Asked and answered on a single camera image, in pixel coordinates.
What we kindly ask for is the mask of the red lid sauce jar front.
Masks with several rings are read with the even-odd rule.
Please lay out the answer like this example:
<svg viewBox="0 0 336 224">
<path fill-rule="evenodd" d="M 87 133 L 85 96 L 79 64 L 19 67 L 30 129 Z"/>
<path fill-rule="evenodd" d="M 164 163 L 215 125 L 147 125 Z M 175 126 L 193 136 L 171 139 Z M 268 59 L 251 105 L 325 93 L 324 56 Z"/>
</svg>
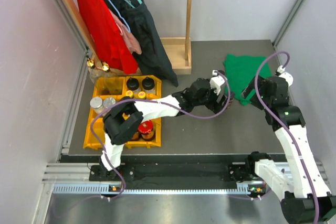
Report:
<svg viewBox="0 0 336 224">
<path fill-rule="evenodd" d="M 131 141 L 138 141 L 140 138 L 140 133 L 137 131 L 134 133 L 134 135 L 131 138 Z"/>
</svg>

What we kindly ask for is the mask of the grey lid white shaker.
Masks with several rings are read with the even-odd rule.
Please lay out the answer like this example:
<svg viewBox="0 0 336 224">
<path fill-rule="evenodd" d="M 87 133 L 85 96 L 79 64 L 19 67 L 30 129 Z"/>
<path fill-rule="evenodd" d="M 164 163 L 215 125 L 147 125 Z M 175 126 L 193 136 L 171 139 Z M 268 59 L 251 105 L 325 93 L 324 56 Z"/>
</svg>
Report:
<svg viewBox="0 0 336 224">
<path fill-rule="evenodd" d="M 110 106 L 114 105 L 116 103 L 116 100 L 115 98 L 113 97 L 108 97 L 108 98 L 105 98 L 104 101 L 103 101 L 103 107 L 105 109 L 109 108 Z"/>
</svg>

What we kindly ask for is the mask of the red lid sauce jar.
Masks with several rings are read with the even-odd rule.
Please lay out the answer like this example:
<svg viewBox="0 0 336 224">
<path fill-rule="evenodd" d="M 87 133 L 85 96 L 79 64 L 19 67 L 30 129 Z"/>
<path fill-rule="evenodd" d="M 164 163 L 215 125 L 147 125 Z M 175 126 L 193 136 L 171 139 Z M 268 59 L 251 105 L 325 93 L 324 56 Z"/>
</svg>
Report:
<svg viewBox="0 0 336 224">
<path fill-rule="evenodd" d="M 138 127 L 138 131 L 145 141 L 151 141 L 155 137 L 154 125 L 151 120 L 142 122 Z"/>
<path fill-rule="evenodd" d="M 131 141 L 138 141 L 140 138 L 140 133 L 137 131 L 134 133 L 134 135 L 131 138 Z"/>
</svg>

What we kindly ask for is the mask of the grey lid salt jar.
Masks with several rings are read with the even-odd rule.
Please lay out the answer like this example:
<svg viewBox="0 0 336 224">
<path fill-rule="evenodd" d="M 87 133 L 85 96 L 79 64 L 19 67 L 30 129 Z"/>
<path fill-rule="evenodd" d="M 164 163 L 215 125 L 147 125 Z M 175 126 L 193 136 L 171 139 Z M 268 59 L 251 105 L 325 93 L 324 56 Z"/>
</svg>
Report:
<svg viewBox="0 0 336 224">
<path fill-rule="evenodd" d="M 93 97 L 90 100 L 90 106 L 96 114 L 100 114 L 104 110 L 103 100 L 100 97 Z"/>
</svg>

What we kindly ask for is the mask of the sauce bottle yellow cap front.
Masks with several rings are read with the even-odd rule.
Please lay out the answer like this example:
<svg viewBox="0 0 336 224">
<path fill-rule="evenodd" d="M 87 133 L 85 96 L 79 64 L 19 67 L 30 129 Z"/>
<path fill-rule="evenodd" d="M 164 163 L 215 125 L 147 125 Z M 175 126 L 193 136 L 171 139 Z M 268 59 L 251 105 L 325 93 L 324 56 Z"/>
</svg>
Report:
<svg viewBox="0 0 336 224">
<path fill-rule="evenodd" d="M 130 97 L 130 98 L 134 98 L 134 93 L 133 91 L 131 90 L 128 90 L 126 93 L 125 93 L 126 96 Z"/>
</svg>

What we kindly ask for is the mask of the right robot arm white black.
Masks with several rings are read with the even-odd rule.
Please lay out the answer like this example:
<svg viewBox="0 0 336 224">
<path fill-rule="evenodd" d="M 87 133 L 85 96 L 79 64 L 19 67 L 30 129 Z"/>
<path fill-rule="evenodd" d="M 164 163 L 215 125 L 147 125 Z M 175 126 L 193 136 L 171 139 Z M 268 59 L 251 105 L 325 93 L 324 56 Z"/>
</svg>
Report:
<svg viewBox="0 0 336 224">
<path fill-rule="evenodd" d="M 280 66 L 275 76 L 253 77 L 242 92 L 246 98 L 256 91 L 251 104 L 265 112 L 265 119 L 283 148 L 291 176 L 282 172 L 270 155 L 260 152 L 248 155 L 245 174 L 252 180 L 264 180 L 278 197 L 288 223 L 325 222 L 335 216 L 335 195 L 314 160 L 302 112 L 289 103 L 292 83 L 292 75 Z"/>
</svg>

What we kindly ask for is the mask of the sauce bottle yellow cap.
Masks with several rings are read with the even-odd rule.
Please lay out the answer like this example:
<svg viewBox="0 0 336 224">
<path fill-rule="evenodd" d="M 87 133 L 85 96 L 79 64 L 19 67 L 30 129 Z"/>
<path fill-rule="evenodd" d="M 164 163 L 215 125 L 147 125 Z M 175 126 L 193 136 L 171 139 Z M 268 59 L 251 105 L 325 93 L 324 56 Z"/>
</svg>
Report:
<svg viewBox="0 0 336 224">
<path fill-rule="evenodd" d="M 133 91 L 131 90 L 128 90 L 126 93 L 125 93 L 126 96 L 130 97 L 130 98 L 134 98 L 134 93 Z"/>
<path fill-rule="evenodd" d="M 146 93 L 144 91 L 141 91 L 138 93 L 138 98 L 145 100 L 146 99 Z"/>
</svg>

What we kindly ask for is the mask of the glass oil bottle gold spout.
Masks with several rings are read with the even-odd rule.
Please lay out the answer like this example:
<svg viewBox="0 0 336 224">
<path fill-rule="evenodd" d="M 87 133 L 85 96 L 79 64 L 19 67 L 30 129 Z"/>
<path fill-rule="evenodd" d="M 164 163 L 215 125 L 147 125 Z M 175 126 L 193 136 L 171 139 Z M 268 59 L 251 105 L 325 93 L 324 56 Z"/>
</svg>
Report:
<svg viewBox="0 0 336 224">
<path fill-rule="evenodd" d="M 99 70 L 93 59 L 87 57 L 86 65 L 89 70 L 89 78 L 93 84 L 96 84 L 97 80 L 101 77 L 101 70 Z"/>
</svg>

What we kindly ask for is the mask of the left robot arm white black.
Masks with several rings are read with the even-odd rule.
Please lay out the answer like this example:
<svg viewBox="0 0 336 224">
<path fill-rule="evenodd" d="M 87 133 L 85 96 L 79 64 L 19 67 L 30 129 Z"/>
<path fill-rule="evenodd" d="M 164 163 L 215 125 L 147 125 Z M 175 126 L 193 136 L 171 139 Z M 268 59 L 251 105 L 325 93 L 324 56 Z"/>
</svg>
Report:
<svg viewBox="0 0 336 224">
<path fill-rule="evenodd" d="M 123 147 L 142 123 L 164 117 L 191 116 L 198 106 L 204 106 L 218 116 L 229 105 L 230 93 L 224 93 L 224 89 L 230 89 L 227 78 L 223 71 L 214 70 L 211 78 L 198 78 L 190 87 L 163 98 L 125 98 L 114 104 L 103 117 L 102 176 L 107 180 L 117 178 Z"/>
</svg>

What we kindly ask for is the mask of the black lid spice shaker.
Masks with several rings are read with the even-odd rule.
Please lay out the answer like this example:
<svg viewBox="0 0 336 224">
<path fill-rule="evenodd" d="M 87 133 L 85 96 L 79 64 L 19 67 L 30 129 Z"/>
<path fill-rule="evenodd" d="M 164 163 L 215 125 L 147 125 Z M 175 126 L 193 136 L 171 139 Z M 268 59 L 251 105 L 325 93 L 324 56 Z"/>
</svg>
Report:
<svg viewBox="0 0 336 224">
<path fill-rule="evenodd" d="M 138 94 L 141 91 L 140 83 L 136 78 L 129 78 L 126 81 L 128 90 L 132 91 L 134 94 Z"/>
<path fill-rule="evenodd" d="M 142 88 L 147 94 L 156 94 L 156 86 L 153 78 L 145 77 L 142 80 Z"/>
</svg>

